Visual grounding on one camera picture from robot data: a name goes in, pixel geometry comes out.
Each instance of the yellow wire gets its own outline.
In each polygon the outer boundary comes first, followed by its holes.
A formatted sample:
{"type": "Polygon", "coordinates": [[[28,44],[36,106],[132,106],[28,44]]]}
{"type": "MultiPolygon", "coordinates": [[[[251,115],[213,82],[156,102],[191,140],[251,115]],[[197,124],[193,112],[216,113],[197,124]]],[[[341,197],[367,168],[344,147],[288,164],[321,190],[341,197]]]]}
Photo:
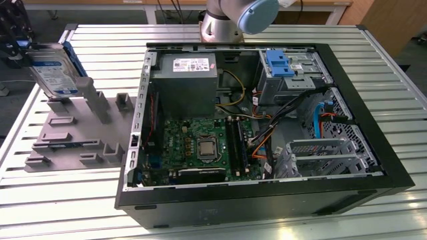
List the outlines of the yellow wire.
{"type": "Polygon", "coordinates": [[[239,82],[240,86],[241,86],[241,96],[239,98],[237,101],[231,102],[231,103],[221,103],[221,104],[216,104],[216,106],[232,106],[237,103],[240,103],[245,97],[245,86],[243,86],[243,82],[241,80],[237,78],[237,76],[228,70],[223,70],[225,73],[229,73],[229,75],[236,79],[236,81],[239,82]]]}

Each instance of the blue drive bracket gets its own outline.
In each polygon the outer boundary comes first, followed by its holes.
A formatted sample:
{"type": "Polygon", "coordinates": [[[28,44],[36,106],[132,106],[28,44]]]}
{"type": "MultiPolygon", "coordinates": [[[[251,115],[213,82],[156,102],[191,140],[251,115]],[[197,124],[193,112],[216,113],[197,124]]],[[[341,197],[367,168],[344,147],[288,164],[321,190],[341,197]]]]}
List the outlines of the blue drive bracket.
{"type": "Polygon", "coordinates": [[[289,59],[283,50],[267,50],[265,60],[271,68],[272,77],[293,77],[295,72],[289,66],[289,59]]]}
{"type": "Polygon", "coordinates": [[[79,60],[77,54],[75,53],[75,50],[73,50],[71,43],[68,41],[64,41],[61,45],[64,47],[64,50],[65,50],[67,55],[69,57],[69,60],[75,66],[75,69],[77,70],[77,72],[80,74],[80,77],[87,77],[88,76],[87,71],[81,65],[81,62],[79,60]]]}

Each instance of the metal table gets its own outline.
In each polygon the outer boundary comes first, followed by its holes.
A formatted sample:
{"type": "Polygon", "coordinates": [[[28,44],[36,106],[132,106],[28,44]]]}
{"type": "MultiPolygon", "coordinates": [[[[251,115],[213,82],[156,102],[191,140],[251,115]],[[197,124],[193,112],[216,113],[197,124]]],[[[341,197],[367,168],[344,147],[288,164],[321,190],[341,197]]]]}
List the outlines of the metal table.
{"type": "MultiPolygon", "coordinates": [[[[79,25],[61,39],[71,40],[95,87],[107,96],[135,95],[145,43],[196,42],[199,27],[79,25]]],[[[145,230],[113,208],[119,168],[24,172],[49,111],[36,86],[0,149],[0,238],[426,239],[427,99],[371,34],[353,26],[275,25],[245,41],[331,45],[416,186],[341,215],[145,230]]]]}

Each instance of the barcode sticker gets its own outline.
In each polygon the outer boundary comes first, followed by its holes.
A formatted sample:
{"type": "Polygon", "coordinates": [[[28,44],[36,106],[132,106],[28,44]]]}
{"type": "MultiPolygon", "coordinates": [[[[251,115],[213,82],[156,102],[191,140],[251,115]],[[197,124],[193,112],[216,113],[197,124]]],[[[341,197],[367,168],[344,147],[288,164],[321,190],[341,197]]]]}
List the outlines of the barcode sticker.
{"type": "Polygon", "coordinates": [[[291,64],[291,69],[303,69],[300,64],[291,64]]]}
{"type": "Polygon", "coordinates": [[[259,105],[259,98],[256,96],[252,97],[252,102],[255,106],[259,105]]]}
{"type": "Polygon", "coordinates": [[[208,58],[176,58],[173,60],[173,72],[209,71],[208,58]]]}
{"type": "Polygon", "coordinates": [[[264,164],[264,169],[267,170],[267,172],[269,173],[269,174],[272,174],[272,166],[269,166],[269,164],[265,162],[265,164],[264,164]]]}
{"type": "Polygon", "coordinates": [[[279,146],[276,146],[276,147],[275,147],[275,150],[273,150],[273,154],[280,155],[280,154],[281,154],[281,151],[283,151],[283,148],[279,147],[279,146]]]}

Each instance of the power supply label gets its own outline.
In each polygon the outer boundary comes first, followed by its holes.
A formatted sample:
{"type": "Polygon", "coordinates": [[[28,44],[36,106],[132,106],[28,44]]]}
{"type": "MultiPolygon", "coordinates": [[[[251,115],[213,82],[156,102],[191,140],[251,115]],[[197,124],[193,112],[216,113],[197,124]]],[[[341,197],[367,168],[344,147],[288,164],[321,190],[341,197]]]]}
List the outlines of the power supply label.
{"type": "Polygon", "coordinates": [[[173,72],[208,72],[209,70],[209,59],[207,58],[176,58],[173,60],[173,72]]]}
{"type": "Polygon", "coordinates": [[[60,61],[33,61],[32,67],[51,92],[60,95],[77,93],[73,79],[67,75],[68,68],[60,61]]]}

